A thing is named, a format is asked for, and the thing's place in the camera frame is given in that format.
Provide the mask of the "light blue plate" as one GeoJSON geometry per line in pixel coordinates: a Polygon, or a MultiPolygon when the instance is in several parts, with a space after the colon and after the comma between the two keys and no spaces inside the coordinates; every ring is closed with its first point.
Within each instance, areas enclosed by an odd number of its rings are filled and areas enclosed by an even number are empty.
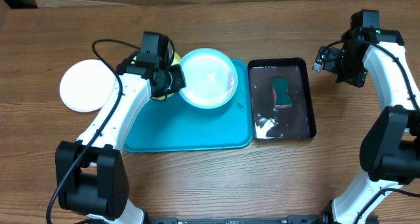
{"type": "Polygon", "coordinates": [[[180,95],[196,108],[219,108],[234,96],[238,87],[234,63],[216,49],[190,51],[181,58],[180,68],[186,84],[180,95]]]}

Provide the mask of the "green orange sponge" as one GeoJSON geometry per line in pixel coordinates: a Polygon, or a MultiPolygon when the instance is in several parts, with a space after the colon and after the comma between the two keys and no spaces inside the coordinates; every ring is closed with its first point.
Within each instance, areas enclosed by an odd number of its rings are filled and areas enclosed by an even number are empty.
{"type": "Polygon", "coordinates": [[[274,97],[274,108],[283,109],[292,107],[292,102],[288,95],[289,80],[287,78],[273,78],[271,86],[274,97]]]}

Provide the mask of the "yellow plate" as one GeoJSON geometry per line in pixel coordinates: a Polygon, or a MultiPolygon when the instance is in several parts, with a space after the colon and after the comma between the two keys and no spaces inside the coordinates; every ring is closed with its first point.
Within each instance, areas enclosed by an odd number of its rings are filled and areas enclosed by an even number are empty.
{"type": "MultiPolygon", "coordinates": [[[[158,70],[165,70],[168,71],[168,69],[176,64],[180,64],[180,58],[179,56],[175,53],[175,58],[174,61],[172,63],[172,65],[170,65],[170,67],[168,67],[167,69],[159,69],[159,68],[152,68],[149,66],[146,66],[144,64],[139,64],[137,62],[137,55],[139,54],[140,51],[135,51],[132,55],[131,55],[131,60],[129,61],[129,65],[126,68],[126,72],[129,74],[135,74],[135,75],[139,75],[141,76],[143,79],[146,79],[149,81],[150,86],[151,86],[151,82],[152,82],[152,76],[154,72],[157,72],[158,70]]],[[[159,98],[153,98],[154,100],[166,100],[167,97],[159,97],[159,98]]]]}

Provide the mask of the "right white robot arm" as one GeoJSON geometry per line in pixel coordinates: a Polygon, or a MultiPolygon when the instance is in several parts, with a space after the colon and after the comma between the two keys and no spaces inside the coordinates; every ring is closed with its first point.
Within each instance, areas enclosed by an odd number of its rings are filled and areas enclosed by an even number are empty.
{"type": "Polygon", "coordinates": [[[314,70],[337,74],[357,87],[371,76],[381,113],[360,146],[361,170],[320,214],[318,223],[375,223],[371,212],[392,192],[419,178],[419,90],[396,30],[374,25],[351,27],[320,48],[314,70]]]}

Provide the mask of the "white pink-rimmed plate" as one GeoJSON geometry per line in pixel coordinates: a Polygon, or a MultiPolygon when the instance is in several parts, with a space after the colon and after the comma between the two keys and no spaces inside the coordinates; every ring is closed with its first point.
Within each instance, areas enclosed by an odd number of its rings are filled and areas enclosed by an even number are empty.
{"type": "Polygon", "coordinates": [[[82,60],[63,75],[60,98],[71,110],[92,112],[103,107],[115,81],[116,77],[101,60],[82,60]]]}

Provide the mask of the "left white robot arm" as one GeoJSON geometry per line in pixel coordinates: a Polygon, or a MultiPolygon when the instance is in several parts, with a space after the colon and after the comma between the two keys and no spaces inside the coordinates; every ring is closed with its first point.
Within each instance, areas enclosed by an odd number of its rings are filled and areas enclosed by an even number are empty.
{"type": "Polygon", "coordinates": [[[75,142],[62,141],[55,153],[57,189],[51,200],[60,207],[88,216],[93,223],[143,223],[146,214],[129,200],[129,181],[121,153],[135,118],[153,97],[149,80],[138,74],[116,75],[103,58],[73,65],[63,76],[60,96],[65,104],[79,94],[70,81],[87,76],[93,88],[83,102],[96,99],[92,124],[75,142]]]}

